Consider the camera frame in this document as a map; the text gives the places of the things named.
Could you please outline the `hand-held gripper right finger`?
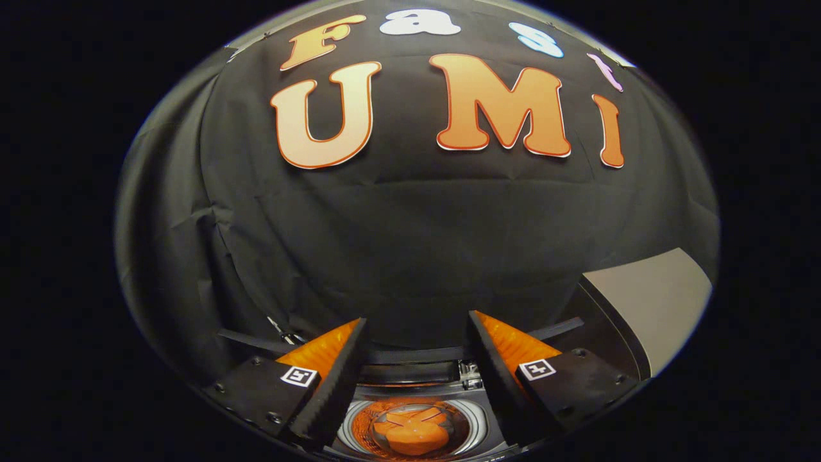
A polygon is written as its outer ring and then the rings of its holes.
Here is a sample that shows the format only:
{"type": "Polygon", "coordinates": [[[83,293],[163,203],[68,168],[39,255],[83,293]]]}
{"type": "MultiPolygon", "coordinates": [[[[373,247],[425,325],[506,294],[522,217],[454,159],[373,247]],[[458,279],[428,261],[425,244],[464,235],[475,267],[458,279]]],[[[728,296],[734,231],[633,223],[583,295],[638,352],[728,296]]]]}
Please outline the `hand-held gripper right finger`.
{"type": "Polygon", "coordinates": [[[468,314],[467,338],[507,443],[556,440],[612,409],[636,380],[589,349],[561,352],[487,314],[468,314]]]}

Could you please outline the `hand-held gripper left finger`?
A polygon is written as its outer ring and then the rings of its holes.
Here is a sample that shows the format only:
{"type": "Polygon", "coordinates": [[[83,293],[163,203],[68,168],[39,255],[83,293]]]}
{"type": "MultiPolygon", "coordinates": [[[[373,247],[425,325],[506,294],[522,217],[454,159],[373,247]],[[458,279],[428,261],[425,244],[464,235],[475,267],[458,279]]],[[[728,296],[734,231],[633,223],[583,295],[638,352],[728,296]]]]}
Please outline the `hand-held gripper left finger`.
{"type": "Polygon", "coordinates": [[[250,427],[307,449],[331,445],[366,359],[366,319],[334,328],[269,360],[252,357],[205,388],[250,427]]]}

